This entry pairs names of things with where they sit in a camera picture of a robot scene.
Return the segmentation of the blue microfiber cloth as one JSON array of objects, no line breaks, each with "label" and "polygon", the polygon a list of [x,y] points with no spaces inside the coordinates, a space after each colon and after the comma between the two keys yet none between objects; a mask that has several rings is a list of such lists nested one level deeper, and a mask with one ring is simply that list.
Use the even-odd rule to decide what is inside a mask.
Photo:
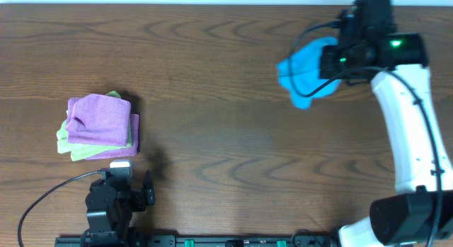
[{"label": "blue microfiber cloth", "polygon": [[291,64],[288,59],[284,59],[276,65],[278,83],[288,91],[294,107],[309,109],[314,98],[329,96],[339,87],[341,80],[335,80],[309,98],[302,96],[327,82],[327,79],[320,78],[322,49],[327,45],[337,44],[334,37],[313,40],[291,56]]}]

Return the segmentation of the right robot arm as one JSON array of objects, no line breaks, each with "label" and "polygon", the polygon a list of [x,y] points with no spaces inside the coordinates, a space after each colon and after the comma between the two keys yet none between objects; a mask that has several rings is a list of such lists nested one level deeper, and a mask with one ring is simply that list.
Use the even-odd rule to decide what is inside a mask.
[{"label": "right robot arm", "polygon": [[375,200],[364,219],[342,226],[339,246],[397,246],[452,236],[452,165],[430,92],[430,68],[417,33],[322,49],[324,79],[369,79],[394,157],[396,195]]}]

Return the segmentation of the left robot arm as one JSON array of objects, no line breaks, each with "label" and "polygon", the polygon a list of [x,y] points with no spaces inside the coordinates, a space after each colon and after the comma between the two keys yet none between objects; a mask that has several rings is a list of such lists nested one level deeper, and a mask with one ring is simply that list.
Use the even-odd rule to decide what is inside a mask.
[{"label": "left robot arm", "polygon": [[146,246],[147,240],[130,226],[135,212],[155,204],[151,173],[144,174],[142,187],[131,187],[130,168],[110,168],[101,172],[86,196],[89,246]]}]

